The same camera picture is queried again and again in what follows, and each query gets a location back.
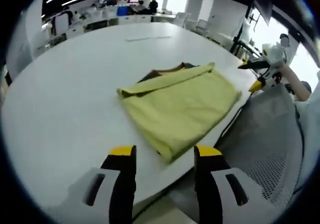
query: folded cloth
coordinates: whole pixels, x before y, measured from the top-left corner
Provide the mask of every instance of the folded cloth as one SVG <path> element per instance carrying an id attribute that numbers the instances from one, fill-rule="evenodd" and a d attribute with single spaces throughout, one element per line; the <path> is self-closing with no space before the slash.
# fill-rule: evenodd
<path id="1" fill-rule="evenodd" d="M 167 70 L 153 69 L 150 73 L 148 73 L 145 77 L 143 77 L 143 79 L 141 79 L 138 83 L 144 82 L 144 81 L 152 79 L 152 78 L 160 77 L 161 75 L 165 75 L 165 74 L 172 73 L 172 72 L 177 72 L 180 70 L 185 70 L 188 68 L 194 68 L 194 67 L 196 67 L 196 66 L 193 66 L 190 63 L 181 63 L 180 65 L 178 65 L 177 67 L 172 68 L 172 69 L 167 69 Z"/>
<path id="2" fill-rule="evenodd" d="M 240 97 L 214 65 L 179 70 L 117 89 L 138 129 L 165 162 L 201 140 Z"/>

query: white table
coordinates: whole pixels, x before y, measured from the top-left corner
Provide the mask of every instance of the white table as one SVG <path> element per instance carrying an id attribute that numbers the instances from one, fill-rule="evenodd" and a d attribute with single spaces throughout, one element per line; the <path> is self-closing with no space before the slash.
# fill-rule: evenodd
<path id="1" fill-rule="evenodd" d="M 75 28 L 75 27 L 79 27 L 79 26 L 85 26 L 87 24 L 90 23 L 94 23 L 94 22 L 99 22 L 102 20 L 110 20 L 110 19 L 115 19 L 115 18 L 124 18 L 124 17 L 138 17 L 138 16 L 150 16 L 150 17 L 156 17 L 156 18 L 163 18 L 163 19 L 174 19 L 176 15 L 174 14 L 161 14 L 161 13 L 156 13 L 153 15 L 147 15 L 147 14 L 142 14 L 142 15 L 127 15 L 127 16 L 115 16 L 115 17 L 105 17 L 105 16 L 101 16 L 101 17 L 88 17 L 84 20 L 80 20 L 79 22 L 73 23 L 72 25 L 70 25 L 69 29 Z"/>
<path id="2" fill-rule="evenodd" d="M 194 163 L 193 150 L 166 166 L 116 95 L 117 88 L 131 86 L 151 69 L 172 68 L 182 61 L 214 61 L 243 93 L 200 141 L 213 146 L 248 99 L 256 77 L 237 69 L 240 60 L 195 33 L 170 23 L 107 27 L 67 40 L 26 67 L 6 94 L 1 122 L 13 167 L 34 200 L 42 207 L 59 205 L 68 187 L 91 167 L 99 168 L 119 145 L 137 145 L 134 203 L 187 172 Z"/>

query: blue container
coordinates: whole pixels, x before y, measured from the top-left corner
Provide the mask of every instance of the blue container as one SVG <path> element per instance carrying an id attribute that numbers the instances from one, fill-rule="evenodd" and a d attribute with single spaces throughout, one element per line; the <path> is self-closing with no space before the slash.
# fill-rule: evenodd
<path id="1" fill-rule="evenodd" d="M 126 15 L 128 15 L 128 12 L 129 12 L 129 7 L 128 6 L 121 6 L 121 7 L 118 7 L 118 10 L 116 11 L 116 14 L 118 16 L 126 16 Z"/>

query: white pillar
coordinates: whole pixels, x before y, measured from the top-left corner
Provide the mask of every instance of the white pillar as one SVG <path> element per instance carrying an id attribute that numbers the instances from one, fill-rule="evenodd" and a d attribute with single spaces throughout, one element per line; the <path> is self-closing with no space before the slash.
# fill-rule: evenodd
<path id="1" fill-rule="evenodd" d="M 191 20 L 203 19 L 208 21 L 214 0 L 188 0 L 186 12 L 190 13 Z"/>
<path id="2" fill-rule="evenodd" d="M 164 2 L 162 3 L 162 9 L 167 8 L 168 0 L 163 0 Z"/>

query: person's arm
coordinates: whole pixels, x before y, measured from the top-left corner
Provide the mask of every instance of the person's arm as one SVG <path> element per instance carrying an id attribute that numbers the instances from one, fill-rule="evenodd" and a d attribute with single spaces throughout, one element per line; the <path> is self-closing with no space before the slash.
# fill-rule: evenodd
<path id="1" fill-rule="evenodd" d="M 282 74 L 282 76 L 288 80 L 291 88 L 293 89 L 299 101 L 306 101 L 310 97 L 310 92 L 303 85 L 303 83 L 301 83 L 299 78 L 296 76 L 296 74 L 289 66 L 282 65 L 279 68 L 279 71 Z"/>

